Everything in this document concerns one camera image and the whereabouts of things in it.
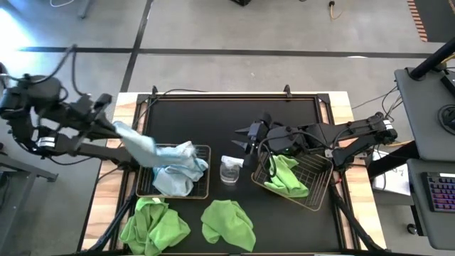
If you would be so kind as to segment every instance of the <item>concrete floor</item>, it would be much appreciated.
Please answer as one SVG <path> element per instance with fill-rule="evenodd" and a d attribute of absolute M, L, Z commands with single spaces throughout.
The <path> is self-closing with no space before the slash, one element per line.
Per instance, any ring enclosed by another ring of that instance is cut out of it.
<path fill-rule="evenodd" d="M 47 74 L 61 53 L 18 53 L 17 46 L 132 48 L 146 0 L 96 0 L 84 21 L 79 3 L 54 9 L 47 0 L 9 0 L 0 9 L 0 24 L 9 31 L 0 41 L 0 61 L 12 75 Z M 440 43 L 423 43 L 417 35 L 406 0 L 338 0 L 344 9 L 336 21 L 328 18 L 327 1 L 253 0 L 241 8 L 228 0 L 155 0 L 141 48 L 312 50 L 378 53 L 431 53 Z M 98 96 L 117 95 L 130 54 L 82 53 L 77 62 L 80 89 Z M 393 71 L 415 66 L 422 59 L 329 58 L 219 55 L 139 54 L 129 92 L 182 87 L 211 91 L 348 91 L 352 106 L 395 86 Z M 70 65 L 57 77 L 69 87 Z M 70 91 L 70 100 L 75 94 Z M 389 97 L 389 106 L 394 97 Z M 353 110 L 355 118 L 380 111 L 380 100 Z M 112 116 L 112 107 L 108 110 Z M 392 115 L 399 140 L 412 139 L 405 111 Z M 0 130 L 6 131 L 0 121 Z M 61 168 L 18 148 L 6 133 L 0 142 L 14 158 L 59 173 L 56 183 L 33 187 L 11 252 L 57 255 L 76 250 L 100 162 Z M 69 156 L 59 159 L 74 161 Z M 435 251 L 426 238 L 408 235 L 410 209 L 378 206 L 388 247 L 395 252 L 454 255 Z"/>

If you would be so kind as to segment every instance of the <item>green cloth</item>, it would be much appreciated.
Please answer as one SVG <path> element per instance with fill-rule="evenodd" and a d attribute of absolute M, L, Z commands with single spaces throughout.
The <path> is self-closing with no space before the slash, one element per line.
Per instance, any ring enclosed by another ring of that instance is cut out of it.
<path fill-rule="evenodd" d="M 272 182 L 264 182 L 267 188 L 290 198 L 302 198 L 308 196 L 308 189 L 297 180 L 291 168 L 299 164 L 295 159 L 285 156 L 272 156 L 277 167 L 277 175 L 271 178 Z M 270 173 L 273 173 L 273 164 L 270 159 Z"/>
<path fill-rule="evenodd" d="M 230 243 L 249 252 L 253 250 L 256 236 L 253 223 L 235 201 L 214 200 L 204 211 L 202 234 L 209 243 L 216 243 L 220 236 Z"/>
<path fill-rule="evenodd" d="M 166 247 L 177 245 L 189 233 L 188 224 L 167 203 L 157 198 L 140 198 L 120 240 L 135 255 L 155 256 Z"/>

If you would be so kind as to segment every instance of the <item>metal wire rack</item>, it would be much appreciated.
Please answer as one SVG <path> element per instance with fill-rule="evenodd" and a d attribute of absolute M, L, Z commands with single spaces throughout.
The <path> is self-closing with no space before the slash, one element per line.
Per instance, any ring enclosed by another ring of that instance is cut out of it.
<path fill-rule="evenodd" d="M 158 146 L 177 146 L 176 144 L 159 144 Z M 156 189 L 152 182 L 154 180 L 154 172 L 152 168 L 143 168 L 139 170 L 137 180 L 136 194 L 139 197 L 156 197 L 156 198 L 183 198 L 183 199 L 205 199 L 208 197 L 208 184 L 210 181 L 210 152 L 211 149 L 206 145 L 194 145 L 196 148 L 196 157 L 207 162 L 208 169 L 204 171 L 204 175 L 193 183 L 194 187 L 187 196 L 165 196 Z"/>
<path fill-rule="evenodd" d="M 289 199 L 290 201 L 293 201 L 294 203 L 298 203 L 299 205 L 308 208 L 309 210 L 318 211 L 321 208 L 324 196 L 326 195 L 328 183 L 331 179 L 333 163 L 329 159 L 318 154 L 300 154 L 292 158 L 297 160 L 299 164 L 291 170 L 296 176 L 297 180 L 299 180 L 302 184 L 305 185 L 305 187 L 308 188 L 309 194 L 307 197 L 290 198 L 267 188 L 264 185 L 264 182 L 270 181 L 270 178 L 267 175 L 269 172 L 269 163 L 265 165 L 267 170 L 264 170 L 261 165 L 259 165 L 257 170 L 251 175 L 251 179 L 256 184 L 269 189 L 270 191 L 277 193 Z M 260 157 L 260 161 L 268 162 L 268 159 L 268 153 L 263 153 Z"/>

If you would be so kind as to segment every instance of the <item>blue towel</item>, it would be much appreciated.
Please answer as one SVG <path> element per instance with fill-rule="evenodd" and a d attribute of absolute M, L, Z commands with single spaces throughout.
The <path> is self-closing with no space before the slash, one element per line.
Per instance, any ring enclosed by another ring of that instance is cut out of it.
<path fill-rule="evenodd" d="M 191 142 L 160 148 L 153 138 L 140 135 L 123 122 L 113 124 L 128 152 L 144 167 L 153 167 L 153 185 L 165 196 L 187 196 L 208 168 L 196 158 Z"/>

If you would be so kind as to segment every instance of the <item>keyboard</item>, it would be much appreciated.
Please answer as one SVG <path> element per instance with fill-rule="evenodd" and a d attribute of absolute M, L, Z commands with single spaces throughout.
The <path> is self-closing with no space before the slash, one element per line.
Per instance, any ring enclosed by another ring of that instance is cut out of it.
<path fill-rule="evenodd" d="M 430 210 L 455 213 L 455 174 L 426 172 L 422 178 Z"/>

